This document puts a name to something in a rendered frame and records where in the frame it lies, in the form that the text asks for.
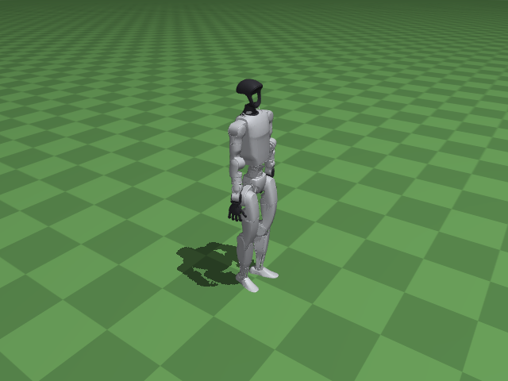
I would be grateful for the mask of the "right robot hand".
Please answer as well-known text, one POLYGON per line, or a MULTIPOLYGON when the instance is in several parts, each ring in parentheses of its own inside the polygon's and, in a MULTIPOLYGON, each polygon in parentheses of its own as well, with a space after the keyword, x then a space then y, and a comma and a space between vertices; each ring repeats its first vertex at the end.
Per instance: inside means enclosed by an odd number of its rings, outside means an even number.
POLYGON ((241 209, 242 208, 242 206, 240 205, 241 204, 241 198, 242 198, 242 195, 240 194, 239 202, 232 201, 232 199, 231 199, 232 205, 229 207, 229 216, 228 216, 228 218, 230 219, 231 218, 230 216, 232 214, 232 220, 233 221, 234 220, 238 221, 237 216, 239 218, 239 221, 242 221, 241 214, 243 214, 244 217, 247 217, 246 214, 244 213, 244 211, 241 209), (235 215, 235 218, 234 218, 234 215, 235 215))

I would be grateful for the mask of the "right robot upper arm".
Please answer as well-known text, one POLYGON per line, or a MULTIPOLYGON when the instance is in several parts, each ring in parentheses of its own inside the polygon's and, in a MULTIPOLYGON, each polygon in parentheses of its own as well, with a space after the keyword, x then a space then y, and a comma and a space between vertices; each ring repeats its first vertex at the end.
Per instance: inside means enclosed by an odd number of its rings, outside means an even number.
POLYGON ((230 160, 236 160, 238 162, 238 170, 243 169, 245 166, 245 161, 243 158, 240 158, 241 148, 242 148, 242 138, 246 133, 246 122, 242 120, 237 120, 234 123, 230 124, 228 129, 229 134, 229 154, 230 160))

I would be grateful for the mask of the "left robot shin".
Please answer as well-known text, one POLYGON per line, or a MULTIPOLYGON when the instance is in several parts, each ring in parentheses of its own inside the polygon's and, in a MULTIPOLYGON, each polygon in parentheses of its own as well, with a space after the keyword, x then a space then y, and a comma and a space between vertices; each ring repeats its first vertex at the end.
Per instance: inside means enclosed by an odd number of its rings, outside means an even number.
MULTIPOLYGON (((271 227, 270 227, 271 228, 271 227)), ((257 236, 253 242, 254 250, 256 252, 256 270, 261 270, 264 268, 264 259, 267 252, 269 236, 270 236, 270 228, 268 232, 266 232, 263 236, 257 236), (261 264, 261 268, 260 268, 261 264), (259 269, 257 269, 259 268, 259 269)))

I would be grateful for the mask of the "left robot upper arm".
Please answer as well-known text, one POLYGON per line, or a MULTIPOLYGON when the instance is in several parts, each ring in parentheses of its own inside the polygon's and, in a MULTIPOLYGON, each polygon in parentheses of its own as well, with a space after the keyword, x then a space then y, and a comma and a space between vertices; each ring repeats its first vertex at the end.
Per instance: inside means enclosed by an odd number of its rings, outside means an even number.
POLYGON ((274 138, 271 138, 273 113, 270 110, 264 110, 264 111, 267 113, 268 118, 269 118, 269 125, 270 125, 270 151, 273 151, 275 149, 276 144, 277 144, 276 140, 274 138))

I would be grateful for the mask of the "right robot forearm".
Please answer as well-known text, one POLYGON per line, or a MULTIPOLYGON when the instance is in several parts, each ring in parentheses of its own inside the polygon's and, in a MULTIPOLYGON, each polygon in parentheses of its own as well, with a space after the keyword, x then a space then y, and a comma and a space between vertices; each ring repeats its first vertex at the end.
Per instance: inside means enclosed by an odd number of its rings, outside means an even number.
POLYGON ((238 171, 238 162, 231 160, 229 165, 229 175, 232 180, 232 201, 239 202, 240 194, 243 190, 242 186, 242 172, 238 171))

